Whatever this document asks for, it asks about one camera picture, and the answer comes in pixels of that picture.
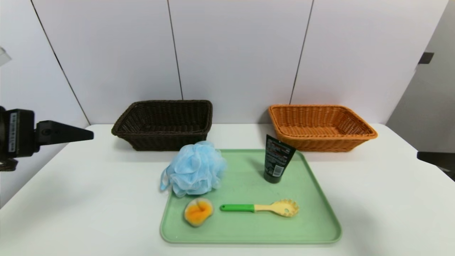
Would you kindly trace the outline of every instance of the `panel seam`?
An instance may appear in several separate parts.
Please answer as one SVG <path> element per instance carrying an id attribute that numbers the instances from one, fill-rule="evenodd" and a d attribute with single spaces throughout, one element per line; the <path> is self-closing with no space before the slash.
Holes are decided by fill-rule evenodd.
<path id="1" fill-rule="evenodd" d="M 58 59 L 58 57 L 57 57 L 57 54 L 56 54 L 56 52 L 55 52 L 55 50 L 54 50 L 54 47 L 52 47 L 52 44 L 51 44 L 51 41 L 49 40 L 49 37 L 47 36 L 46 30 L 44 29 L 44 26 L 43 26 L 43 23 L 41 22 L 40 16 L 38 15 L 38 12 L 36 11 L 35 4 L 33 3 L 33 0 L 30 0 L 30 2 L 31 2 L 31 5 L 33 6 L 33 10 L 35 10 L 36 17 L 38 18 L 38 21 L 39 21 L 39 23 L 40 23 L 40 25 L 41 25 L 41 29 L 43 30 L 44 35 L 46 36 L 47 42 L 49 43 L 49 46 L 51 47 L 51 50 L 52 50 L 52 52 L 54 53 L 54 56 L 55 56 L 55 58 L 56 58 L 56 60 L 57 60 L 57 63 L 58 63 L 58 65 L 60 66 L 60 69 L 61 69 L 61 71 L 62 71 L 62 73 L 63 73 L 63 76 L 65 77 L 66 82 L 68 83 L 68 86 L 70 87 L 71 92 L 73 93 L 74 98 L 75 98 L 76 101 L 77 101 L 77 104 L 78 104 L 79 107 L 81 108 L 81 111 L 82 111 L 82 113 L 84 114 L 84 117 L 86 118 L 86 120 L 87 120 L 87 122 L 88 122 L 88 124 L 89 124 L 89 126 L 90 126 L 91 123 L 90 123 L 90 121 L 88 120 L 88 117 L 87 117 L 87 115 L 86 115 L 84 109 L 82 108 L 82 105 L 81 105 L 81 103 L 79 102 L 79 99 L 77 98 L 76 93 L 74 93 L 73 87 L 71 86 L 71 83 L 70 83 L 70 81 L 68 80 L 68 77 L 66 76 L 65 71 L 63 70 L 63 67 L 62 67 L 62 65 L 61 65 L 61 63 L 60 63 L 60 61 L 59 61 L 59 59 Z"/>
<path id="2" fill-rule="evenodd" d="M 169 11 L 169 21 L 171 22 L 172 41 L 174 42 L 174 53 L 175 53 L 175 62 L 177 64 L 178 83 L 180 84 L 180 93 L 182 95 L 182 100 L 183 100 L 182 81 L 180 79 L 180 69 L 178 67 L 177 48 L 175 46 L 174 27 L 172 26 L 171 6 L 169 4 L 169 0 L 167 0 L 167 10 Z"/>
<path id="3" fill-rule="evenodd" d="M 297 82 L 298 68 L 300 67 L 300 62 L 302 61 L 303 47 L 305 46 L 305 41 L 307 40 L 308 28 L 310 27 L 311 13 L 313 12 L 314 0 L 311 2 L 310 14 L 308 15 L 307 28 L 305 29 L 305 36 L 303 37 L 302 50 L 300 51 L 300 58 L 298 59 L 297 71 L 295 72 L 294 85 L 292 86 L 291 98 L 289 104 L 292 102 L 292 96 L 294 95 L 295 83 Z"/>

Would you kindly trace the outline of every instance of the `black camera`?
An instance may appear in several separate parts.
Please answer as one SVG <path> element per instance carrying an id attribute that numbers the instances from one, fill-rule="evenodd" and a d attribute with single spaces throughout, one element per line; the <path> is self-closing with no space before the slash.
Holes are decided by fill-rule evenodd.
<path id="1" fill-rule="evenodd" d="M 93 139 L 93 132 L 74 126 L 41 121 L 31 110 L 0 107 L 0 171 L 14 171 L 18 157 L 29 157 L 40 146 Z"/>

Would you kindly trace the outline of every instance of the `tray rim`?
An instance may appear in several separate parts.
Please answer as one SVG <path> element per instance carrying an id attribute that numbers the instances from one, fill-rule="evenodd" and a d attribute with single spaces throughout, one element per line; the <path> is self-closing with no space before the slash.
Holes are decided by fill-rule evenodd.
<path id="1" fill-rule="evenodd" d="M 265 151 L 265 149 L 233 149 L 233 148 L 230 148 L 230 149 L 220 149 L 221 152 L 229 152 L 229 151 Z M 329 214 L 332 216 L 334 222 L 335 222 L 335 225 L 337 227 L 337 235 L 334 239 L 332 240 L 326 240 L 326 241 L 311 241 L 311 242 L 305 242 L 305 241 L 302 241 L 302 242 L 296 242 L 296 241 L 289 241 L 289 242 L 286 242 L 286 241 L 280 241 L 280 242 L 270 242 L 270 241 L 255 241 L 255 242 L 250 242 L 250 241 L 246 241 L 246 242 L 242 242 L 242 241 L 215 241 L 215 242 L 192 242 L 192 241 L 184 241 L 184 240 L 179 240 L 179 239 L 169 239 L 168 237 L 166 237 L 166 235 L 163 233 L 163 223 L 164 223 L 164 220 L 166 218 L 166 213 L 167 211 L 169 210 L 169 208 L 167 207 L 167 204 L 169 203 L 169 201 L 172 199 L 172 195 L 173 195 L 173 190 L 170 189 L 169 190 L 169 196 L 167 198 L 167 201 L 166 201 L 166 206 L 165 206 L 165 209 L 164 209 L 164 212 L 163 212 L 163 215 L 162 215 L 162 218 L 161 218 L 161 223 L 160 223 L 160 235 L 162 237 L 162 239 L 168 243 L 171 243 L 171 244 L 206 244 L 206 245 L 213 245 L 213 244 L 239 244 L 239 245 L 245 245 L 245 244 L 251 244 L 251 245 L 260 245 L 260 244 L 271 244 L 271 245 L 285 245 L 285 244 L 293 244 L 293 245 L 316 245 L 316 244 L 333 244 L 333 243 L 336 243 L 338 242 L 340 239 L 341 239 L 341 236 L 343 234 L 343 228 L 341 227 L 341 224 L 334 212 L 334 210 L 332 209 L 332 206 L 330 205 L 330 202 L 327 200 L 327 197 L 325 196 L 324 194 L 324 191 L 322 190 L 321 186 L 319 185 L 319 182 L 318 180 L 316 179 L 316 176 L 314 175 L 313 171 L 311 170 L 310 166 L 308 165 L 308 162 L 305 158 L 305 156 L 300 152 L 300 151 L 295 151 L 295 154 L 293 157 L 295 157 L 295 155 L 298 155 L 302 161 L 303 161 L 303 164 L 305 165 L 305 167 L 307 168 L 309 174 L 310 174 L 310 177 L 311 179 L 313 180 L 314 182 L 314 185 L 316 187 L 316 189 L 318 190 L 319 192 L 319 195 L 321 196 L 322 200 L 325 202 L 325 204 L 327 205 L 327 210 L 329 211 Z"/>

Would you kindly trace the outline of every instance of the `yellow spoon head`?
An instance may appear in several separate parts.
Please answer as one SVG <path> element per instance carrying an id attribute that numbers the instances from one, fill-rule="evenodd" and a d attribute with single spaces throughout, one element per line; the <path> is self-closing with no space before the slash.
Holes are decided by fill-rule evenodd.
<path id="1" fill-rule="evenodd" d="M 270 210 L 284 217 L 292 217 L 298 213 L 298 204 L 293 200 L 283 199 L 271 204 Z"/>

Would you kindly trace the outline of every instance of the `black tube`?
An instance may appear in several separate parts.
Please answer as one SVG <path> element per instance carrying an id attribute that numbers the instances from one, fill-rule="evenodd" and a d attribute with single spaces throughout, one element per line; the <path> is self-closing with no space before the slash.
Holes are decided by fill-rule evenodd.
<path id="1" fill-rule="evenodd" d="M 265 146 L 264 179 L 278 183 L 295 153 L 295 148 L 267 134 Z"/>

